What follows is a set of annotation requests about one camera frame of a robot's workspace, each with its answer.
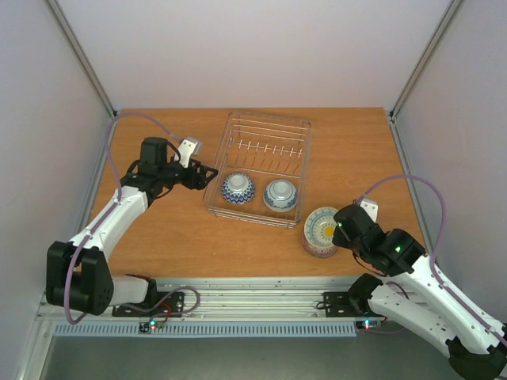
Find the red patterned bowl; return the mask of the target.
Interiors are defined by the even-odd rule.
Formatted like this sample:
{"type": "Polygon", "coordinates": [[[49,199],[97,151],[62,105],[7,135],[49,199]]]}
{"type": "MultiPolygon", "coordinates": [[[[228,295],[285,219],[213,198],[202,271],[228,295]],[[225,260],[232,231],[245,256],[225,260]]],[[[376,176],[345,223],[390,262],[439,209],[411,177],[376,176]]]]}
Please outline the red patterned bowl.
{"type": "Polygon", "coordinates": [[[233,205],[244,205],[250,202],[256,192],[256,186],[250,176],[235,172],[227,176],[221,187],[223,199],[233,205]]]}

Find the yellow sun bowl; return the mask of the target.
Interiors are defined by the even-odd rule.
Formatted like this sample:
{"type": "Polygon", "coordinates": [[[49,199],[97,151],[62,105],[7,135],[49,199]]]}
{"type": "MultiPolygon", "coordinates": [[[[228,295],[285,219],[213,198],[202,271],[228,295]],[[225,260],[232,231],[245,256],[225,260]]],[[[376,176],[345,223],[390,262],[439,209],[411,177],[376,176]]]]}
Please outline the yellow sun bowl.
{"type": "Polygon", "coordinates": [[[333,247],[332,242],[337,223],[334,220],[338,209],[320,207],[312,211],[303,226],[303,236],[319,248],[333,247]]]}

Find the pink scale pattern bowl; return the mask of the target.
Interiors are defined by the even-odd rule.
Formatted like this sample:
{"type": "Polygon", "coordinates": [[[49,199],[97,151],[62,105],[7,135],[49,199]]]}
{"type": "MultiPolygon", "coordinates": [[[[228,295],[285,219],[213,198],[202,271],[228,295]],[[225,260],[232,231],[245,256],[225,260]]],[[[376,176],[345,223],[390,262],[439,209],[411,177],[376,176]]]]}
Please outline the pink scale pattern bowl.
{"type": "Polygon", "coordinates": [[[303,234],[302,246],[308,254],[321,259],[332,257],[338,251],[338,247],[332,244],[332,239],[325,235],[303,234]]]}

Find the blue floral bowl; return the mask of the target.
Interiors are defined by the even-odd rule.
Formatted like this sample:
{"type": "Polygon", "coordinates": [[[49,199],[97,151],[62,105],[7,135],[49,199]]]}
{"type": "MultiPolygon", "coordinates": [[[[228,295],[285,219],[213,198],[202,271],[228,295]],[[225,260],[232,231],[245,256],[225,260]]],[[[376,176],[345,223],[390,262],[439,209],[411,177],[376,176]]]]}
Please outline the blue floral bowl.
{"type": "Polygon", "coordinates": [[[272,211],[289,212],[298,202],[298,192],[295,185],[288,180],[273,180],[264,190],[263,201],[272,211]]]}

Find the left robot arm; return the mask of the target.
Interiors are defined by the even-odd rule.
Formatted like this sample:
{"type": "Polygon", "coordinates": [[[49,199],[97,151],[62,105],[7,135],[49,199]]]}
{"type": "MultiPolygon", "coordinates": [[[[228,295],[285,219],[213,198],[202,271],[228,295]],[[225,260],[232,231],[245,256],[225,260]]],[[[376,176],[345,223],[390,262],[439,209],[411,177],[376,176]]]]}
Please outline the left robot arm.
{"type": "Polygon", "coordinates": [[[100,315],[122,306],[142,315],[161,304],[154,279],[142,275],[112,276],[109,258],[130,225],[155,200],[174,186],[203,190],[217,169],[195,159],[202,143],[182,139],[178,146],[159,137],[143,140],[139,159],[128,167],[110,201],[81,232],[69,241],[55,241],[47,251],[45,296],[61,306],[74,324],[71,311],[100,315]]]}

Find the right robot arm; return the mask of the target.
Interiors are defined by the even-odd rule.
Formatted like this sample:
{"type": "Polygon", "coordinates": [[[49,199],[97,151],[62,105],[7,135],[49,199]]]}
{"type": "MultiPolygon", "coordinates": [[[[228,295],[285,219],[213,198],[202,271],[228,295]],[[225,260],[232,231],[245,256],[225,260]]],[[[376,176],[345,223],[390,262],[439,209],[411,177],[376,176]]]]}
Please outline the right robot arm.
{"type": "Polygon", "coordinates": [[[506,325],[475,305],[410,234],[384,232],[362,207],[334,214],[333,244],[377,269],[348,289],[359,314],[394,321],[442,353],[463,379],[506,377],[506,325]]]}

